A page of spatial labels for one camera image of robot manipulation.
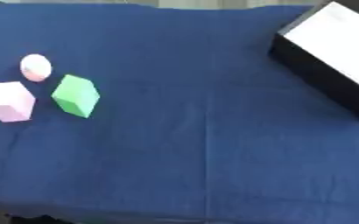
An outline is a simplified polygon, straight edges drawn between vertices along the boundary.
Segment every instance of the pink ball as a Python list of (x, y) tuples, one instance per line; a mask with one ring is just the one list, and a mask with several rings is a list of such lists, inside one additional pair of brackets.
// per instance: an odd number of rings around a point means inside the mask
[(50, 61), (40, 54), (29, 54), (20, 62), (20, 71), (29, 81), (43, 81), (52, 73)]

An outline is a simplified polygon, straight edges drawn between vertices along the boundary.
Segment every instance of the pink cube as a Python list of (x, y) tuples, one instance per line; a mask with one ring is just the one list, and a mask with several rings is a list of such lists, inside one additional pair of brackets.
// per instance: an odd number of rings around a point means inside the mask
[(0, 82), (0, 121), (30, 120), (35, 97), (20, 81)]

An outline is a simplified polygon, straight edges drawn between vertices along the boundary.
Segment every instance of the block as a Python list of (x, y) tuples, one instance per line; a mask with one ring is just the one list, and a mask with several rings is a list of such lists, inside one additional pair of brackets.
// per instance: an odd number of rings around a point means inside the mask
[(92, 81), (67, 74), (52, 93), (52, 98), (65, 112), (88, 118), (100, 95)]
[(313, 7), (276, 33), (271, 56), (359, 118), (359, 1)]
[(0, 121), (28, 121), (34, 104), (35, 97), (19, 81), (0, 82)]

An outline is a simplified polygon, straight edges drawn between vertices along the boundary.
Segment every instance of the foam cube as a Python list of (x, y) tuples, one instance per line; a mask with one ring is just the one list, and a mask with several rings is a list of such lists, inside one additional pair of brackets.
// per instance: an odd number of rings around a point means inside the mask
[(52, 93), (52, 98), (65, 112), (88, 118), (100, 95), (92, 81), (67, 74)]
[(0, 121), (30, 120), (35, 97), (19, 81), (0, 82)]

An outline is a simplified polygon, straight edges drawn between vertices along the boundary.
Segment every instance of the table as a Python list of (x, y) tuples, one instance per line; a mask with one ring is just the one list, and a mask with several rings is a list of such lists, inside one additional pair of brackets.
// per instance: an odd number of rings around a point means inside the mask
[[(72, 221), (358, 223), (359, 122), (267, 55), (307, 7), (0, 4), (0, 81), (38, 98), (0, 123), (0, 209)], [(53, 77), (18, 71), (42, 53)], [(50, 93), (92, 80), (87, 120)]]

